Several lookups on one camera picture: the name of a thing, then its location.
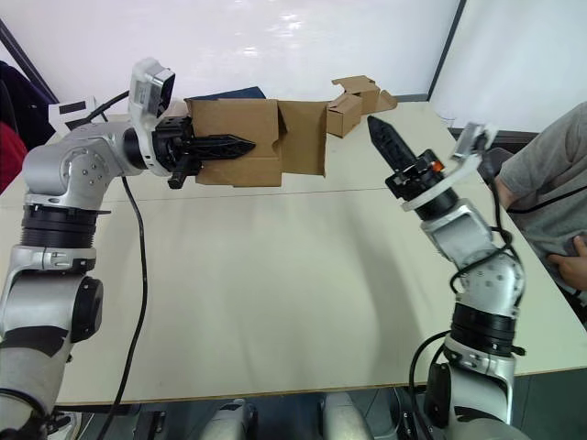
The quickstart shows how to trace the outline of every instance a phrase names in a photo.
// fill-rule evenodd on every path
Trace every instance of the cardboard box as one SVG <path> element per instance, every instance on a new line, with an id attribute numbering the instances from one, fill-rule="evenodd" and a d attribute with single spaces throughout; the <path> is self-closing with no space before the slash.
<path id="1" fill-rule="evenodd" d="M 360 122 L 362 98 L 350 93 L 343 93 L 328 103 L 327 132 L 345 137 Z"/>
<path id="2" fill-rule="evenodd" d="M 281 186 L 282 173 L 325 176 L 327 103 L 275 99 L 186 100 L 197 136 L 255 142 L 245 156 L 204 163 L 198 183 Z"/>
<path id="3" fill-rule="evenodd" d="M 388 92 L 381 91 L 375 81 L 365 75 L 338 78 L 332 80 L 332 83 L 342 85 L 347 94 L 360 96 L 363 100 L 362 113 L 364 115 L 392 110 L 397 106 L 397 99 Z"/>

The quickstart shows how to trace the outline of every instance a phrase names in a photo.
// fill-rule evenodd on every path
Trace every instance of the white table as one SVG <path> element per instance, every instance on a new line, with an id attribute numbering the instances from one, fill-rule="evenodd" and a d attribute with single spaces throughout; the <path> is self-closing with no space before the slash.
<path id="1" fill-rule="evenodd" d="M 428 103 L 378 114 L 418 154 L 448 158 L 454 140 Z M 411 357 L 449 328 L 455 269 L 384 186 L 392 171 L 363 122 L 328 136 L 327 177 L 285 175 L 281 188 L 171 191 L 130 180 L 145 221 L 150 302 L 124 402 L 404 384 Z M 478 176 L 456 188 L 493 222 Z M 24 183 L 0 197 L 0 271 L 18 241 Z M 91 273 L 105 285 L 102 328 L 75 346 L 59 403 L 113 400 L 140 304 L 136 220 L 121 184 L 105 197 Z M 518 374 L 587 366 L 587 335 L 514 225 L 526 296 Z M 416 379 L 426 380 L 434 348 Z"/>

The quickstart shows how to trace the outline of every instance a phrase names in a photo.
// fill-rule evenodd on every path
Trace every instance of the white wall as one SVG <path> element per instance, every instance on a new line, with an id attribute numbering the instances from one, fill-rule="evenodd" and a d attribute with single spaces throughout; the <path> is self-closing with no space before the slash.
<path id="1" fill-rule="evenodd" d="M 0 16 L 60 100 L 104 101 L 153 56 L 179 98 L 259 85 L 329 99 L 366 74 L 426 93 L 458 0 L 2 0 Z"/>
<path id="2" fill-rule="evenodd" d="M 586 100 L 585 0 L 469 0 L 431 99 L 455 127 L 522 131 Z"/>

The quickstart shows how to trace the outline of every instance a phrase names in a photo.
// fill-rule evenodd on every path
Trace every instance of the orange component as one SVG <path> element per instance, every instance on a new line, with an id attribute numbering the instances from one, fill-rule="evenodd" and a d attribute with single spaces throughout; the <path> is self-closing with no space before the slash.
<path id="1" fill-rule="evenodd" d="M 435 160 L 434 162 L 432 162 L 432 171 L 433 172 L 439 172 L 444 170 L 444 165 L 442 164 L 442 162 L 440 160 Z"/>

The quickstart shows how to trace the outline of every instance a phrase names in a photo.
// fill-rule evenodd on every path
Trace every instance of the gray t-shirt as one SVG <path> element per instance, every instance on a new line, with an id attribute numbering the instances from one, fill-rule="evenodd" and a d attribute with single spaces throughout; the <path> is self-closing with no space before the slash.
<path id="1" fill-rule="evenodd" d="M 506 161 L 500 172 L 505 186 L 519 197 L 510 209 L 526 210 L 587 185 L 587 103 L 579 104 Z M 549 254 L 576 257 L 575 236 L 587 235 L 587 189 L 527 214 L 510 216 L 552 275 L 559 275 Z"/>

